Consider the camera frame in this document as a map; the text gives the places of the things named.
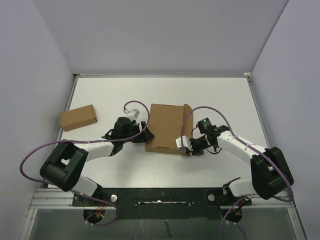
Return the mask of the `brown cardboard box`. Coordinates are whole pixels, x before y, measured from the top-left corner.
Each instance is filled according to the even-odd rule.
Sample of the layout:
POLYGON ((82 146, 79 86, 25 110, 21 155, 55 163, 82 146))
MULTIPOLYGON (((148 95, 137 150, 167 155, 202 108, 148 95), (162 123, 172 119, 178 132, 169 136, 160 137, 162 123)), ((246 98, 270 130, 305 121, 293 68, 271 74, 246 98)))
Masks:
POLYGON ((145 151, 151 153, 179 155, 181 151, 177 148, 176 139, 180 137, 181 127, 183 135, 191 137, 194 126, 192 108, 188 104, 150 105, 149 131, 154 139, 145 144, 145 151))

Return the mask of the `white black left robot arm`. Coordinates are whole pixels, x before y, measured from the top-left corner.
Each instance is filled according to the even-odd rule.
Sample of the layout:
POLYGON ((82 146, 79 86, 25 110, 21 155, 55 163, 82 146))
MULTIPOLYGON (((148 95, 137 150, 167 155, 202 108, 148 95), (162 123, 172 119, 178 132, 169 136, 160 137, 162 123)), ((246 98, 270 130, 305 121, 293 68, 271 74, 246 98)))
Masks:
POLYGON ((145 121, 137 123, 128 117, 119 117, 114 127, 97 143, 58 143, 40 168, 40 176, 64 192, 84 194, 91 206, 102 199, 101 186, 82 175, 85 163, 102 157, 111 157, 123 149, 125 143, 149 143, 155 136, 145 121))

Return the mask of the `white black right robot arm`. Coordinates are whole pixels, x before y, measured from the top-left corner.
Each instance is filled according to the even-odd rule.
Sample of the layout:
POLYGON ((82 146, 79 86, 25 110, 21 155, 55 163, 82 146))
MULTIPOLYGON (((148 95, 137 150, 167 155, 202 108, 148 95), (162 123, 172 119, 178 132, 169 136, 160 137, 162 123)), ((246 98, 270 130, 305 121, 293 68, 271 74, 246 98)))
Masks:
POLYGON ((237 177, 224 184, 222 198, 232 205, 244 196, 258 195, 264 200, 274 198, 285 189, 291 189, 294 178, 283 152, 278 147, 256 145, 232 133, 226 125, 216 126, 208 118, 197 123, 199 138, 185 135, 176 145, 188 156, 202 156, 210 147, 217 154, 225 150, 250 167, 250 176, 237 177))

